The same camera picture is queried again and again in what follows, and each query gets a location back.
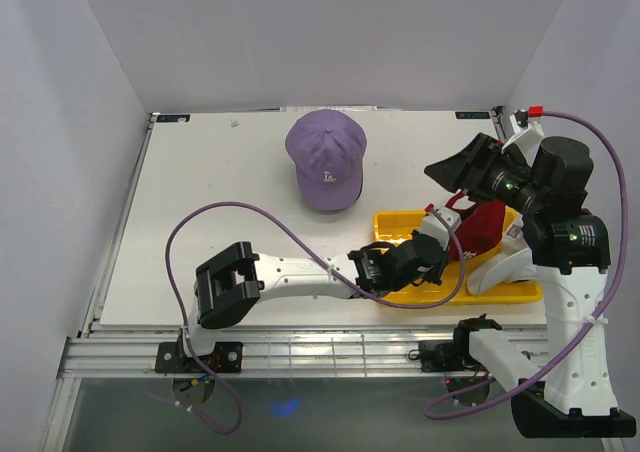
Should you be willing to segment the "white baseball cap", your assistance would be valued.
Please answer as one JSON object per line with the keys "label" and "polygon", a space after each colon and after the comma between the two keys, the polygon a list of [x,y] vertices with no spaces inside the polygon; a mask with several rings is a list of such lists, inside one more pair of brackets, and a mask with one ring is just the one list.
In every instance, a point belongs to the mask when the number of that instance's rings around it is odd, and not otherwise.
{"label": "white baseball cap", "polygon": [[469,275],[467,289],[472,295],[482,295],[502,282],[533,281],[536,278],[537,268],[524,239],[523,227],[522,215],[517,214],[503,233],[500,252]]}

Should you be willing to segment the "purple baseball cap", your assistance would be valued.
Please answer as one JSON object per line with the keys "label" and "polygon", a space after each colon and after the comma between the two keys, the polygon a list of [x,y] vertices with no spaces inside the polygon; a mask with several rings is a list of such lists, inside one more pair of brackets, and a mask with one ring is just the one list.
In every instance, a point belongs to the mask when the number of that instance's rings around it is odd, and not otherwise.
{"label": "purple baseball cap", "polygon": [[299,118],[285,138],[304,201],[321,211],[350,206],[354,182],[363,176],[364,129],[343,112],[321,109]]}

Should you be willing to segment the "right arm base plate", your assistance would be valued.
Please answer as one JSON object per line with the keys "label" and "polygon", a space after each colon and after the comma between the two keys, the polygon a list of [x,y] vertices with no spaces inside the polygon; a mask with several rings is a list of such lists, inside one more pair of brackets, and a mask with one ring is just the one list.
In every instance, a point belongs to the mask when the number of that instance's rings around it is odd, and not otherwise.
{"label": "right arm base plate", "polygon": [[407,353],[407,358],[418,363],[422,372],[478,373],[484,370],[478,362],[464,358],[452,340],[419,341],[417,347]]}

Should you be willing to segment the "black baseball cap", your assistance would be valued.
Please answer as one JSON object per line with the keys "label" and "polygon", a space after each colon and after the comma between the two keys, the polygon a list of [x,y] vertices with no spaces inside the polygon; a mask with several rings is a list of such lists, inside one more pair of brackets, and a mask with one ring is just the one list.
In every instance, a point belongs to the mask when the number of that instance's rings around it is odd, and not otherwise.
{"label": "black baseball cap", "polygon": [[353,206],[360,198],[363,189],[363,176],[360,175],[358,180],[354,182],[353,194],[351,197],[350,206]]}

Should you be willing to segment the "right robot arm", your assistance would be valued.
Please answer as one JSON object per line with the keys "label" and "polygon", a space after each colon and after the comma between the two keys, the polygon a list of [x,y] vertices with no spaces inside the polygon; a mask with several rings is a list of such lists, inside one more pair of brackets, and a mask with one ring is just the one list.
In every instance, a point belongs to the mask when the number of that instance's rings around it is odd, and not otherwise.
{"label": "right robot arm", "polygon": [[636,420],[620,409],[608,374],[604,309],[611,264],[604,222],[582,204],[593,171],[583,143],[543,139],[532,163],[514,145],[478,134],[459,153],[425,167],[449,192],[498,200],[521,214],[523,237],[545,300],[551,359],[536,368],[480,319],[461,322],[451,354],[464,369],[482,364],[504,394],[475,412],[508,402],[526,438],[631,438]]}

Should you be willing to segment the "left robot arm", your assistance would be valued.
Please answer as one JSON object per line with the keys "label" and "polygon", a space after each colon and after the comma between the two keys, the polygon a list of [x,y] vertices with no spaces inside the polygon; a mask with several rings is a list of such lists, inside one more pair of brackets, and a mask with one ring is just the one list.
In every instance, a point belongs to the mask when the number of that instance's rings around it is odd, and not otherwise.
{"label": "left robot arm", "polygon": [[280,298],[351,300],[424,283],[439,285],[462,222],[447,207],[428,212],[411,237],[397,245],[377,241],[321,261],[257,253],[236,242],[195,270],[195,304],[182,327],[178,360],[190,371],[222,370],[219,332],[240,323],[258,303]]}

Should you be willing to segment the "red baseball cap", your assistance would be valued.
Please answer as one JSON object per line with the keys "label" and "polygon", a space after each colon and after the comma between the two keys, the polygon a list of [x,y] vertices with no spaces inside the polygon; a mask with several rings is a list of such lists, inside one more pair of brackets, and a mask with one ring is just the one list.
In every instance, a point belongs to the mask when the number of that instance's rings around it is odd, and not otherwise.
{"label": "red baseball cap", "polygon": [[[455,236],[459,240],[462,256],[471,259],[488,252],[500,242],[506,207],[500,201],[473,203],[466,209],[457,207],[456,203],[465,197],[464,192],[458,192],[443,206],[460,213],[462,222]],[[444,252],[448,262],[459,260],[459,251],[453,245]]]}

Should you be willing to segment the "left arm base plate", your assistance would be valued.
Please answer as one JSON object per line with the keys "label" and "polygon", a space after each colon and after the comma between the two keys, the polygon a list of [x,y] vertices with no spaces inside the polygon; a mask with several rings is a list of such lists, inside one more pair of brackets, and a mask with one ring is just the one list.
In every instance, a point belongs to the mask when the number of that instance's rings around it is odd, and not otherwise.
{"label": "left arm base plate", "polygon": [[[216,373],[240,373],[242,359],[242,342],[217,342],[211,353],[200,356],[200,360]],[[159,374],[205,373],[193,358],[186,355],[180,340],[159,344],[154,371]]]}

